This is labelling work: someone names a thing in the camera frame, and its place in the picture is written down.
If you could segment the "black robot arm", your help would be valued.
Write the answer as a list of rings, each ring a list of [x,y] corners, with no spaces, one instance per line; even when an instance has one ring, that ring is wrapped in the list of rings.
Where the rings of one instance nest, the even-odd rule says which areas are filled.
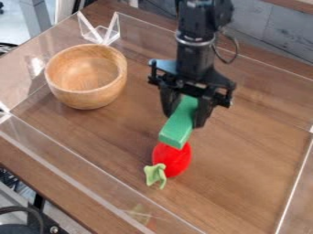
[[[236,82],[214,66],[218,33],[232,22],[232,0],[176,0],[178,43],[174,59],[152,59],[149,83],[161,90],[164,114],[172,116],[184,95],[196,98],[193,127],[206,124],[216,107],[232,105]]]

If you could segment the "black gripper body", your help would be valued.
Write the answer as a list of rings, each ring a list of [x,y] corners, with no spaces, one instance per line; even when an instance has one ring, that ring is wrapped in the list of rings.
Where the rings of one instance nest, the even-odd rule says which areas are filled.
[[[236,83],[223,75],[214,66],[214,58],[221,59],[214,41],[205,43],[178,42],[176,59],[150,60],[149,83],[177,90],[182,96],[214,101],[214,108],[229,108],[236,91]]]

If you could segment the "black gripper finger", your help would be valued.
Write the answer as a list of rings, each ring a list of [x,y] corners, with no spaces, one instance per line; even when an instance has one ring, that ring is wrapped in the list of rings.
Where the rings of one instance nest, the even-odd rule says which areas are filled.
[[[161,101],[164,114],[166,117],[170,117],[180,105],[181,93],[168,87],[161,87]]]
[[[202,128],[206,124],[206,119],[210,117],[210,114],[214,110],[214,101],[212,98],[198,99],[198,106],[194,113],[193,125],[196,128]]]

